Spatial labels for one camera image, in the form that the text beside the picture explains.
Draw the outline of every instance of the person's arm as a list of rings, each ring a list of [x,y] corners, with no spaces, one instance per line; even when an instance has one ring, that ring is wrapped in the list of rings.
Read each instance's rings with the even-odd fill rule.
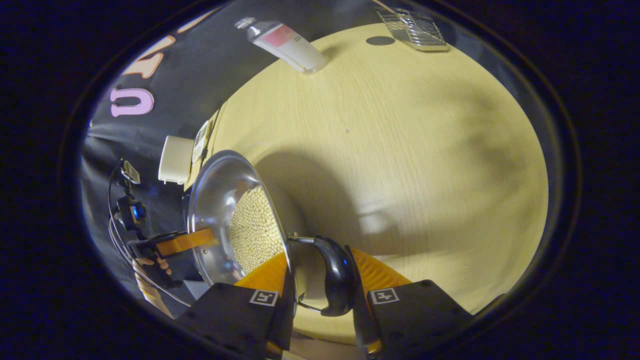
[[[142,266],[140,266],[140,264],[153,265],[154,261],[151,259],[134,259],[131,262],[133,263],[133,267],[137,271],[136,282],[138,283],[138,288],[140,289],[140,291],[142,291],[142,294],[144,295],[145,300],[150,302],[158,310],[162,311],[166,316],[173,318],[173,315],[171,315],[171,312],[169,312],[169,309],[162,301],[162,298],[160,297],[160,293],[158,292],[158,290],[154,288],[151,284],[149,284],[146,280],[144,280],[142,277],[140,277],[140,275],[138,275],[138,272],[146,275],[145,271],[142,270]],[[162,259],[159,259],[159,262],[161,263],[161,267],[166,266],[165,269],[167,270],[167,274],[170,274],[171,270],[168,268],[168,264]]]

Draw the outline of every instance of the light wood tabletop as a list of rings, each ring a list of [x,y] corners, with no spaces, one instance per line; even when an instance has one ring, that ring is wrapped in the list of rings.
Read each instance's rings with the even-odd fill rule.
[[[431,279],[476,313],[516,283],[538,247],[543,153],[521,107],[480,64],[453,47],[366,42],[389,35],[381,23],[313,42],[329,59],[313,75],[282,60],[264,69],[221,108],[208,156],[240,152],[300,207],[308,235],[368,252],[411,281]],[[355,341],[351,314],[299,306],[294,329]]]

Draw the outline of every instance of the cable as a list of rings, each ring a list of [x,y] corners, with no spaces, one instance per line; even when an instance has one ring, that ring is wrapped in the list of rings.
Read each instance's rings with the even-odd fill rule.
[[[167,294],[169,297],[171,297],[173,300],[176,300],[177,302],[191,307],[191,305],[182,300],[181,298],[179,298],[178,296],[174,295],[172,292],[164,289],[162,286],[159,286],[158,284],[156,284],[155,281],[153,281],[152,279],[149,279],[149,277],[144,274],[141,273],[139,271],[136,270],[136,268],[133,267],[133,265],[131,264],[131,261],[138,261],[137,259],[134,258],[130,258],[129,260],[127,260],[127,256],[124,254],[124,250],[121,248],[121,246],[118,244],[118,242],[115,239],[115,236],[113,234],[113,230],[111,229],[111,226],[113,226],[114,229],[117,230],[115,223],[113,223],[111,220],[109,220],[109,222],[107,223],[108,228],[109,228],[109,235],[111,237],[111,242],[113,243],[113,246],[116,248],[116,250],[118,251],[118,253],[120,254],[120,256],[122,256],[122,259],[129,265],[131,266],[131,268],[133,269],[133,271],[138,274],[138,276],[140,276],[144,281],[146,281],[149,285],[153,286],[154,288],[160,290],[161,292]]]
[[[122,242],[122,237],[120,236],[120,232],[118,231],[118,227],[116,226],[116,222],[115,222],[115,220],[113,218],[113,208],[111,207],[111,183],[113,182],[113,178],[114,178],[116,172],[118,171],[118,169],[120,168],[121,164],[122,164],[122,160],[120,160],[118,165],[111,172],[111,176],[109,176],[109,186],[108,186],[108,189],[107,189],[107,205],[109,206],[109,221],[107,222],[107,228],[109,229],[109,236],[111,237],[111,242],[113,243],[113,246],[116,248],[116,250],[118,251],[120,256],[122,256],[122,259],[131,267],[131,269],[136,274],[138,274],[142,279],[144,279],[147,283],[149,283],[149,285],[151,285],[154,288],[160,290],[161,292],[167,294],[173,300],[176,300],[177,302],[180,302],[181,304],[183,304],[185,306],[191,307],[191,305],[189,303],[187,303],[186,301],[180,299],[178,296],[174,295],[172,292],[164,289],[162,286],[159,286],[152,279],[149,279],[149,277],[146,274],[143,274],[143,273],[140,273],[139,271],[137,271],[134,268],[133,264],[131,263],[131,261],[134,261],[134,258],[131,255],[131,253],[127,250],[127,247],[124,246],[124,243]]]

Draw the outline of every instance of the white container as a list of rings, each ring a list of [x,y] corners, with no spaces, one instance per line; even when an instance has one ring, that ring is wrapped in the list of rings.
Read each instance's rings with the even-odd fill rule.
[[[191,153],[193,152],[193,140],[167,136],[164,139],[164,147],[160,156],[158,167],[158,180],[184,184],[189,180],[191,173]]]
[[[326,59],[313,45],[279,21],[257,21],[253,17],[245,17],[236,23],[236,27],[248,27],[250,42],[283,59],[297,71],[313,74],[326,65]]]

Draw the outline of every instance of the metal soap dish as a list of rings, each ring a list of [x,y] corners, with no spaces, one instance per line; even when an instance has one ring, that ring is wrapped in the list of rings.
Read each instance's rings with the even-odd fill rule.
[[[433,19],[428,15],[394,8],[396,13],[386,9],[376,9],[391,35],[412,48],[420,51],[448,51],[449,46]]]

